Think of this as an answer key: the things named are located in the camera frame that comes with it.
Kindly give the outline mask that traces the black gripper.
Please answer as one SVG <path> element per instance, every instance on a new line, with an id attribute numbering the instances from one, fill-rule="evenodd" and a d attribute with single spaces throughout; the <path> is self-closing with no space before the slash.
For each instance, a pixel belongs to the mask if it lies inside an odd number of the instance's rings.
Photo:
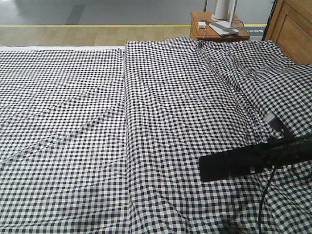
<path id="1" fill-rule="evenodd" d="M 286 165 L 311 161 L 312 159 L 312 136 L 305 135 L 292 139 L 275 139 L 265 143 L 262 147 L 265 169 L 281 168 Z"/>

